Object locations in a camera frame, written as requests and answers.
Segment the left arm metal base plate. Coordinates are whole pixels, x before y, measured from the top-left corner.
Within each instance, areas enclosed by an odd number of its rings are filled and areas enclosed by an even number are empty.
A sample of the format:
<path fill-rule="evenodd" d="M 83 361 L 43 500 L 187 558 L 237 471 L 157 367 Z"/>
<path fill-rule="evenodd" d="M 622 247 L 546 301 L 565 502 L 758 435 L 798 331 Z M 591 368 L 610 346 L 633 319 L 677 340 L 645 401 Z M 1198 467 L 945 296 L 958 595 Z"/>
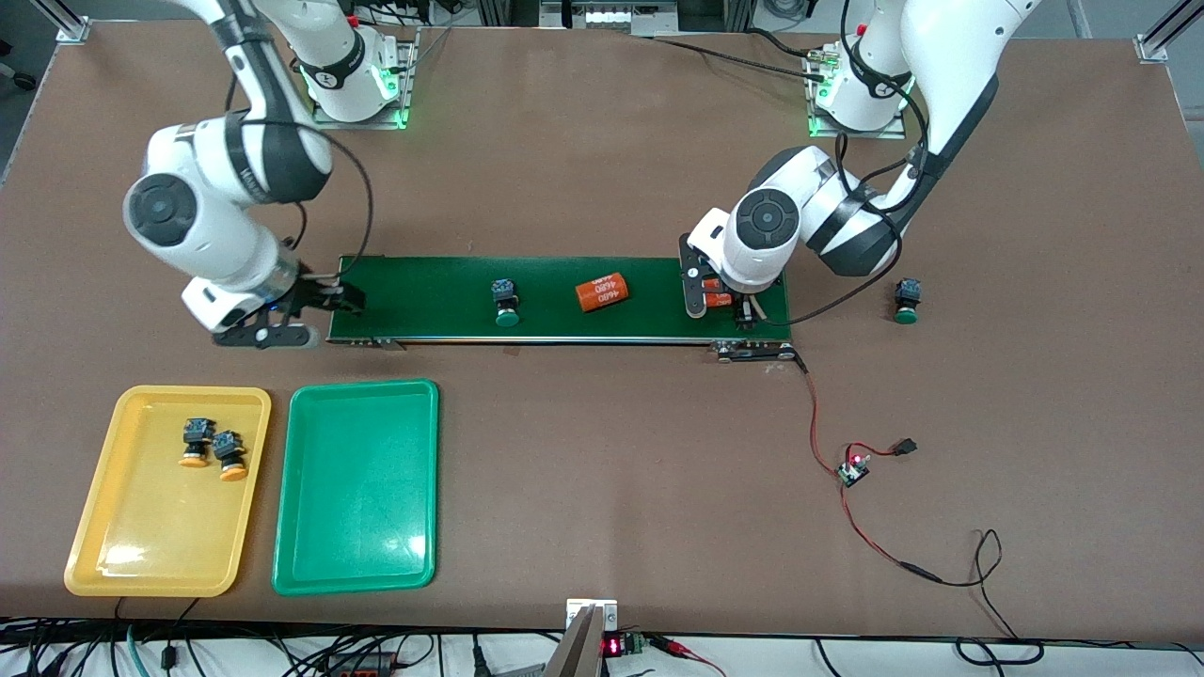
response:
<path fill-rule="evenodd" d="M 807 86 L 808 133 L 813 139 L 836 139 L 839 134 L 872 140 L 903 140 L 907 136 L 905 102 L 887 90 L 887 98 L 870 94 L 846 65 L 846 52 L 838 43 L 809 51 L 801 58 L 805 73 L 818 73 Z"/>

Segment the yellow mushroom push button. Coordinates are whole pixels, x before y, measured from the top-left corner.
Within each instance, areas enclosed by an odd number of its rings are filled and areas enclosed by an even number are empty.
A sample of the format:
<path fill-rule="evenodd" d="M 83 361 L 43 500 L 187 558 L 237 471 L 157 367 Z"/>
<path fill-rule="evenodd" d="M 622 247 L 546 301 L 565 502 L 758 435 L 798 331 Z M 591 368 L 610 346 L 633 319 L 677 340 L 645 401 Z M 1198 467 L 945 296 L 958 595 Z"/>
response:
<path fill-rule="evenodd" d="M 234 430 L 216 432 L 214 440 L 212 440 L 212 451 L 214 451 L 216 460 L 220 465 L 222 481 L 238 481 L 248 476 L 244 463 L 244 441 L 242 441 L 240 432 L 234 432 Z"/>
<path fill-rule="evenodd" d="M 178 464 L 188 469 L 200 469 L 208 465 L 208 449 L 216 435 L 216 420 L 209 418 L 189 418 L 183 425 L 184 451 Z"/>

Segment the black chair caster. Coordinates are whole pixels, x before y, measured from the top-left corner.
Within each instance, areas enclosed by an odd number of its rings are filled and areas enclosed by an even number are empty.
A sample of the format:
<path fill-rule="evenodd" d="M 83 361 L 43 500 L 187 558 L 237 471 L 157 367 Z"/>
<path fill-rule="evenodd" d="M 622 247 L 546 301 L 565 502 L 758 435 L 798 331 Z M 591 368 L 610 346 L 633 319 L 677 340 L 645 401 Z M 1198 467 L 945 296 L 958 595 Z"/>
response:
<path fill-rule="evenodd" d="M 24 92 L 39 89 L 39 80 L 33 73 L 18 71 L 4 61 L 4 57 L 11 55 L 12 51 L 12 45 L 0 39 L 0 77 L 11 80 L 13 86 Z"/>

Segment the green plastic tray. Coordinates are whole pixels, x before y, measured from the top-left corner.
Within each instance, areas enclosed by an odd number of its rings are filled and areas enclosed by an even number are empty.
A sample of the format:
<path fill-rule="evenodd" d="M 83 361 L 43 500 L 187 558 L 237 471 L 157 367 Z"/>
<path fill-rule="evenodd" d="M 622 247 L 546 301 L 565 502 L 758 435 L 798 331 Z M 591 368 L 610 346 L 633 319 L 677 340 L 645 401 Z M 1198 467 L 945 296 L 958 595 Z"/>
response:
<path fill-rule="evenodd" d="M 433 381 L 327 383 L 293 394 L 275 591 L 366 594 L 433 581 L 438 447 Z"/>

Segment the silver control box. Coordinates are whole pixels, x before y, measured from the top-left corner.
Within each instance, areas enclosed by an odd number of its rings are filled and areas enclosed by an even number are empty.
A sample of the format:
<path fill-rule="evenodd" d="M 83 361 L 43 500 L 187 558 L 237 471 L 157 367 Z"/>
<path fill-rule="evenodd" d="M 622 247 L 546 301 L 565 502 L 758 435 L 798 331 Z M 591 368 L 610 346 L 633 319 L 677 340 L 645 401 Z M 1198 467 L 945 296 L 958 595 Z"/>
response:
<path fill-rule="evenodd" d="M 679 33 L 675 0 L 539 0 L 537 27 L 609 30 L 635 36 Z"/>

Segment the aluminium frame profile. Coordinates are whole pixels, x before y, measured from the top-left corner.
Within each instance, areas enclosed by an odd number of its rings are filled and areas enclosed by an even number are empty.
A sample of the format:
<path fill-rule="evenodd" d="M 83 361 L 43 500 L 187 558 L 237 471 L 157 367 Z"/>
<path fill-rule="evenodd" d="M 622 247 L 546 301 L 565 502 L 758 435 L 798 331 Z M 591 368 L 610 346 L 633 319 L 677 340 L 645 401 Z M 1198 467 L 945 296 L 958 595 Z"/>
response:
<path fill-rule="evenodd" d="M 1170 45 L 1202 19 L 1204 0 L 1178 0 L 1152 27 L 1135 36 L 1138 59 L 1141 63 L 1165 63 Z"/>
<path fill-rule="evenodd" d="M 64 45 L 82 45 L 87 41 L 92 20 L 67 4 L 67 0 L 29 0 L 57 29 L 55 41 Z"/>

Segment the green conveyor belt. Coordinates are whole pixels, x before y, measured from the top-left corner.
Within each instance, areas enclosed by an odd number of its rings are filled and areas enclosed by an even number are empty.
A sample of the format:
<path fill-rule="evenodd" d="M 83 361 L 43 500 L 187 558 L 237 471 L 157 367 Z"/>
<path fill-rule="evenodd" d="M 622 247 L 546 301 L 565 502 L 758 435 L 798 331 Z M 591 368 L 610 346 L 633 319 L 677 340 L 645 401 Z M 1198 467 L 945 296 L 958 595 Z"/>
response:
<path fill-rule="evenodd" d="M 583 313 L 576 285 L 621 273 L 628 298 Z M 497 326 L 491 283 L 517 284 L 521 320 Z M 361 314 L 337 312 L 327 341 L 340 345 L 608 345 L 706 347 L 722 361 L 797 357 L 783 281 L 756 295 L 752 331 L 734 323 L 734 305 L 687 316 L 675 258 L 368 257 L 346 282 L 361 288 Z"/>

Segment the black power strip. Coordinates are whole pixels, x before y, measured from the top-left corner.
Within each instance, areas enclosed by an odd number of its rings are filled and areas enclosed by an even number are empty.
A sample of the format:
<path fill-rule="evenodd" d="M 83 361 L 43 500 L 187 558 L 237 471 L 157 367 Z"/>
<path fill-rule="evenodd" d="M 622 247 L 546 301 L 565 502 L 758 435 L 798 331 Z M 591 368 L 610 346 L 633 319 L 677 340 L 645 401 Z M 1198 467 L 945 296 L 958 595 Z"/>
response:
<path fill-rule="evenodd" d="M 320 664 L 320 677 L 391 677 L 402 669 L 395 652 L 353 650 L 331 653 Z"/>

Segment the yellow plastic tray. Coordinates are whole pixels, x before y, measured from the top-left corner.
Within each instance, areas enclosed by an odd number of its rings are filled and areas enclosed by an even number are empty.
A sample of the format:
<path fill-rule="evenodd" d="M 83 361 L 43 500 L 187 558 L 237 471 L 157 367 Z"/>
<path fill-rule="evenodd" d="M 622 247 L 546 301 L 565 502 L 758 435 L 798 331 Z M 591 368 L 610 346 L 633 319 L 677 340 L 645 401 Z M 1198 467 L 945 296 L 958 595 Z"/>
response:
<path fill-rule="evenodd" d="M 134 385 L 120 394 L 63 575 L 95 597 L 216 597 L 238 575 L 272 402 L 258 388 Z M 244 441 L 243 479 L 181 466 L 190 418 Z"/>

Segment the white metal mounting plate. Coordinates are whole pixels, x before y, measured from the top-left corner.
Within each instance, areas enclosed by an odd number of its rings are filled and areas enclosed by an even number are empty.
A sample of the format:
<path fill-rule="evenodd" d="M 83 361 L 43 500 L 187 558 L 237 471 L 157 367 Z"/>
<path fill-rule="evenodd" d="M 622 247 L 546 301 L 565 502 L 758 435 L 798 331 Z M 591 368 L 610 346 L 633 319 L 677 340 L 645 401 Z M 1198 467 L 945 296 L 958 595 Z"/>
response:
<path fill-rule="evenodd" d="M 568 626 L 572 625 L 572 622 L 576 622 L 576 616 L 578 616 L 583 610 L 597 610 L 607 632 L 615 632 L 618 630 L 618 601 L 614 599 L 569 597 L 566 601 L 566 608 L 563 610 L 566 611 L 566 622 L 563 622 L 563 626 L 568 629 Z"/>

